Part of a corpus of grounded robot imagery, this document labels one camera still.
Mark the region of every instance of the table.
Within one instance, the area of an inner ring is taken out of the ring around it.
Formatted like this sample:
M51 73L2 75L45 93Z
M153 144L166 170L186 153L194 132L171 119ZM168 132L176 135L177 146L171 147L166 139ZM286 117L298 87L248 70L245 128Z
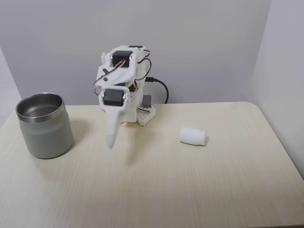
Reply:
M304 181L257 106L157 104L105 143L98 106L67 106L75 143L41 160L15 113L0 130L0 227L221 228L304 224ZM206 146L179 142L207 130Z

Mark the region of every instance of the stainless steel cup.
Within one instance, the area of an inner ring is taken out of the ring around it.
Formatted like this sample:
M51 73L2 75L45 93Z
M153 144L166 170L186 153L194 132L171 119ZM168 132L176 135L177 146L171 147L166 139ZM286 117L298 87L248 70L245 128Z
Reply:
M35 94L17 104L20 129L29 152L37 158L55 158L73 143L70 120L61 96Z

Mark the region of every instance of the white object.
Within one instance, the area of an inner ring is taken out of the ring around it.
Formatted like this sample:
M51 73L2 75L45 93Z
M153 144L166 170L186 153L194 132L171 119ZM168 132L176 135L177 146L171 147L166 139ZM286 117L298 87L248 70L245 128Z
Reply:
M145 126L151 119L154 118L156 114L155 108L152 106L151 108L142 108L143 110L148 110L150 113L142 113L137 111L136 116L137 116L137 122L139 123L140 126Z
M180 131L180 141L191 145L206 145L206 131L185 127Z
M129 67L115 67L112 63L112 55L116 51L131 51ZM143 88L148 61L142 61L149 52L146 47L120 46L114 48L109 53L102 53L101 63L94 83L94 92L99 97L101 109L106 113L106 142L108 147L113 148L121 122L135 123L138 121L137 107L143 102ZM136 90L130 92L129 87L136 85ZM123 91L123 106L113 106L104 104L104 95L107 89ZM143 117L140 115L139 124L146 125L153 117L154 113Z

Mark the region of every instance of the black cable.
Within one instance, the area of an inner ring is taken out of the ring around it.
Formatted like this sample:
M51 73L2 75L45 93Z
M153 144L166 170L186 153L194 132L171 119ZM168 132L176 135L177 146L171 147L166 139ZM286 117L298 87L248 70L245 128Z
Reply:
M167 97L166 97L165 104L168 102L169 90L168 90L168 87L166 86L166 84L164 84L161 80L158 80L157 78L154 78L154 77L146 77L145 82L159 82L159 83L161 83L163 85L163 87L165 87L166 92L167 92Z
M151 67L152 67L152 62L151 62L151 60L150 59L148 59L148 58L143 58L142 59L142 61L140 61L139 63L142 63L144 60L148 60L149 62L150 62L150 68L149 68L149 70L148 70L148 72L146 73L146 75L145 76L143 76L142 78L140 78L140 79L135 79L135 81L140 81L140 80L143 80L145 77L147 77L147 75L148 75L148 73L150 72L150 70L151 70Z

